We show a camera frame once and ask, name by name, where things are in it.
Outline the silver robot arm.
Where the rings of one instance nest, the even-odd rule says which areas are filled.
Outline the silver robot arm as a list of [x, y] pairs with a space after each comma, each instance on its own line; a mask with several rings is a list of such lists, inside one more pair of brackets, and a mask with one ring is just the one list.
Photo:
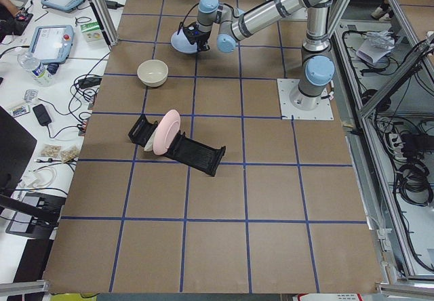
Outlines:
[[176, 32], [195, 48], [196, 52], [209, 50], [208, 40], [214, 24], [219, 26], [217, 46], [221, 52], [231, 53], [244, 39], [266, 27], [288, 19], [294, 12], [307, 10], [306, 35], [302, 42], [302, 62], [320, 56], [330, 47], [332, 34], [329, 12], [332, 0], [267, 0], [252, 9], [241, 12], [219, 0], [199, 0], [196, 21], [186, 25], [181, 21]]

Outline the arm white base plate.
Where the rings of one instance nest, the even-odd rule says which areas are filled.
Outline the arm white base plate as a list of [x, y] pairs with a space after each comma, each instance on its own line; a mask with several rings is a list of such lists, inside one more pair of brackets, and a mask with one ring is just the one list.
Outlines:
[[284, 120], [333, 121], [327, 88], [320, 96], [307, 97], [299, 91], [298, 79], [277, 79], [281, 118]]

